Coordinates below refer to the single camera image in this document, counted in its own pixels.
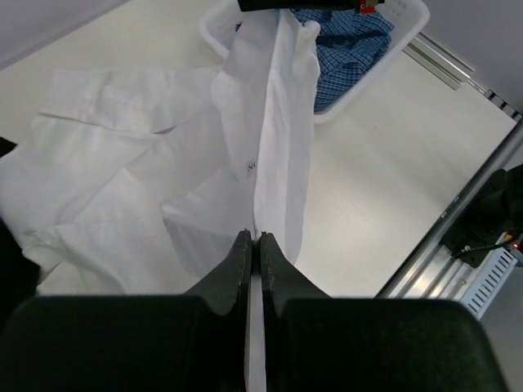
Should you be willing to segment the white and black shirt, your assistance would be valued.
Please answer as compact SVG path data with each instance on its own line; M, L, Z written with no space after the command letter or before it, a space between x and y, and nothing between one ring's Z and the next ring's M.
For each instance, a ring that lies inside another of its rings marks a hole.
M40 267L26 301L182 294L248 231L243 391L266 391L259 240L274 235L294 265L314 125L263 130L222 114L211 96L221 65L56 71L2 157L1 221Z

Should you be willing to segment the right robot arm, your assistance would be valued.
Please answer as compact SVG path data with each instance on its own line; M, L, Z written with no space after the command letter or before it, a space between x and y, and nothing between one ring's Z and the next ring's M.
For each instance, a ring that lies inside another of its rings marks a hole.
M488 252L512 250L522 235L522 166L498 169L440 240L451 260L477 267Z

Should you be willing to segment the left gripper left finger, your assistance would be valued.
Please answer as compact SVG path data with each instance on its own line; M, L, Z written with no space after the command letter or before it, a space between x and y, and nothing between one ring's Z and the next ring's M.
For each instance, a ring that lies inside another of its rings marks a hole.
M4 391L243 391L252 240L187 292L39 296L1 338Z

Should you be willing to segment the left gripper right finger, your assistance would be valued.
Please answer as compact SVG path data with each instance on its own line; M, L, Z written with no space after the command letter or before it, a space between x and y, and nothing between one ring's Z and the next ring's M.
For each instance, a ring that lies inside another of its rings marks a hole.
M259 240L270 391L505 391L488 337L460 304L332 298Z

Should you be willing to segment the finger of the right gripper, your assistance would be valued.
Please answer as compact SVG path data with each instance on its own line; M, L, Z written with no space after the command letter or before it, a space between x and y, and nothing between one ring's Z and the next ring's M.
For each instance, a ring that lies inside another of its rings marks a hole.
M384 0L239 0L241 11L264 11L280 9L374 12Z

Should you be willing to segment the blue plaid shirt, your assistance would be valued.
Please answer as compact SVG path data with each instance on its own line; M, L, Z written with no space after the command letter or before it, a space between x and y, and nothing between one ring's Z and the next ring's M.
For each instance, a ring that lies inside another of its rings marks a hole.
M271 128L312 128L383 56L393 25L380 14L279 9L244 13L211 85L222 114Z

